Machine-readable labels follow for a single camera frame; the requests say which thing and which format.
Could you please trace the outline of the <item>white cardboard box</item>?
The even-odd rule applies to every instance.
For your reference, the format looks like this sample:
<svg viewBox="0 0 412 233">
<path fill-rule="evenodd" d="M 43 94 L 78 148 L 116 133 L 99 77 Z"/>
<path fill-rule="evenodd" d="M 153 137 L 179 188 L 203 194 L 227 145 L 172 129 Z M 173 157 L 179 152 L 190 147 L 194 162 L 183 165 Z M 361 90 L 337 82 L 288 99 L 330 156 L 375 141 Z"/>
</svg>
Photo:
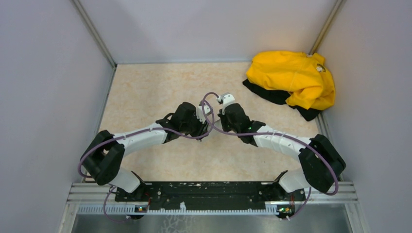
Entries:
<svg viewBox="0 0 412 233">
<path fill-rule="evenodd" d="M 214 126 L 219 129 L 220 131 L 222 131 L 222 124 L 221 124 L 221 120 L 218 119 L 217 121 L 215 121 Z M 209 124 L 206 125 L 206 133 L 209 132 L 209 134 L 207 136 L 205 136 L 202 141 L 207 141 L 209 139 L 211 139 L 212 137 L 217 136 L 220 132 L 217 131 L 215 128 L 212 128 Z"/>
</svg>

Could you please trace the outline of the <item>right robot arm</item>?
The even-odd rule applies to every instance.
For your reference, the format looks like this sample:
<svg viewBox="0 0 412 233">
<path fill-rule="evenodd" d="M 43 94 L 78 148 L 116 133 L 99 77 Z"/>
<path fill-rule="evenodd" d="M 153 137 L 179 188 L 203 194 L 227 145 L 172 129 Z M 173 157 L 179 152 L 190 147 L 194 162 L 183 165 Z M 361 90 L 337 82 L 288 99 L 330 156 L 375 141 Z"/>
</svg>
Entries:
<svg viewBox="0 0 412 233">
<path fill-rule="evenodd" d="M 300 168 L 288 170 L 277 178 L 274 195 L 279 200 L 286 200 L 293 191 L 304 188 L 314 188 L 330 196 L 338 192 L 338 177 L 346 164 L 324 135 L 310 138 L 277 131 L 251 120 L 238 103 L 220 109 L 218 116 L 223 131 L 233 132 L 243 143 L 271 149 L 300 163 Z"/>
</svg>

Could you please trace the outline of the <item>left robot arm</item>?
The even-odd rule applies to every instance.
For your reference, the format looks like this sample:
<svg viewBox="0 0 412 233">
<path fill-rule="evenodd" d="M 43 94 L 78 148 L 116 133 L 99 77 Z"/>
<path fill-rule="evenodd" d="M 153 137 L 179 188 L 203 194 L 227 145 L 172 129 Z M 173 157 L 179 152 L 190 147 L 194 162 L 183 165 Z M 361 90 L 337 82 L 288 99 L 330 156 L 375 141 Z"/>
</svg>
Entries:
<svg viewBox="0 0 412 233">
<path fill-rule="evenodd" d="M 211 114 L 207 105 L 194 106 L 189 102 L 180 104 L 153 124 L 126 133 L 99 132 L 80 159 L 78 171 L 86 170 L 86 178 L 98 185 L 110 184 L 122 189 L 134 201 L 144 198 L 144 181 L 134 172 L 121 167 L 127 155 L 154 145 L 161 145 L 179 137 L 201 140 L 207 136 L 206 116 Z"/>
</svg>

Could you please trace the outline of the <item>black garment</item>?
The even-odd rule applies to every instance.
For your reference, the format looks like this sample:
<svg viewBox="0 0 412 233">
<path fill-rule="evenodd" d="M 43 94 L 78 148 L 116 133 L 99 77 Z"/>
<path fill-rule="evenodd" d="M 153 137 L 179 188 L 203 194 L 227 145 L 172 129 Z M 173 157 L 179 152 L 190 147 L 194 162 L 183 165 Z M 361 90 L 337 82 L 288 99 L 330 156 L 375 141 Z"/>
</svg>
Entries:
<svg viewBox="0 0 412 233">
<path fill-rule="evenodd" d="M 242 84 L 250 90 L 252 93 L 256 94 L 257 96 L 267 100 L 271 103 L 277 105 L 288 105 L 290 108 L 297 110 L 300 115 L 306 121 L 312 121 L 318 117 L 318 115 L 322 112 L 321 110 L 309 108 L 305 109 L 301 106 L 291 106 L 286 103 L 286 99 L 289 98 L 291 95 L 287 91 L 283 90 L 266 90 L 256 84 L 251 83 L 248 79 L 245 79 Z"/>
</svg>

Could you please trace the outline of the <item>yellow garment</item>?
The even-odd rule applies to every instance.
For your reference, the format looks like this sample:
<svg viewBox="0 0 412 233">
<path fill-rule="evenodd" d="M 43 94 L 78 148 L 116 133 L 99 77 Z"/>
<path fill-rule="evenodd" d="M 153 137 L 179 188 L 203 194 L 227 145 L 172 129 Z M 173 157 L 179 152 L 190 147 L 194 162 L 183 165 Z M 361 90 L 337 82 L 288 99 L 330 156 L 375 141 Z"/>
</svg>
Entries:
<svg viewBox="0 0 412 233">
<path fill-rule="evenodd" d="M 325 57 L 317 53 L 260 52 L 253 57 L 246 77 L 265 90 L 288 92 L 286 103 L 290 106 L 325 110 L 336 101 L 333 75 Z"/>
</svg>

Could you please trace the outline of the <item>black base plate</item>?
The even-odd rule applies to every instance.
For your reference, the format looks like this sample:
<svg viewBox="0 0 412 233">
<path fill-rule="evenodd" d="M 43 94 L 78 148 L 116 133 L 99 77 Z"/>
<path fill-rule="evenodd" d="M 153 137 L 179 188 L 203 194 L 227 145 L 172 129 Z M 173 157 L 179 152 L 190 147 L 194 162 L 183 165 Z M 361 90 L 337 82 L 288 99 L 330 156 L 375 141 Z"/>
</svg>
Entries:
<svg viewBox="0 0 412 233">
<path fill-rule="evenodd" d="M 119 188 L 116 202 L 149 202 L 150 210 L 263 210 L 270 201 L 304 201 L 304 190 L 287 193 L 276 182 L 148 182 L 132 193 Z"/>
</svg>

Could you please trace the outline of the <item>aluminium frame rail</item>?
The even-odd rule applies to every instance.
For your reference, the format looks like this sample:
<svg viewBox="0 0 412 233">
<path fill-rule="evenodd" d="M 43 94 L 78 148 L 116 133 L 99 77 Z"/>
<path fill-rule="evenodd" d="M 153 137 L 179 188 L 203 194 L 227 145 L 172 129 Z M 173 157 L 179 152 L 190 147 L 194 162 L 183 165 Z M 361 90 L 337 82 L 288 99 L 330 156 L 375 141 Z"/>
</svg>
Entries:
<svg viewBox="0 0 412 233">
<path fill-rule="evenodd" d="M 270 182 L 150 182 L 142 194 L 110 186 L 75 183 L 67 199 L 80 214 L 109 215 L 270 215 L 287 216 L 302 204 L 358 202 L 351 182 L 339 183 L 335 195 L 300 189 L 280 197 Z"/>
</svg>

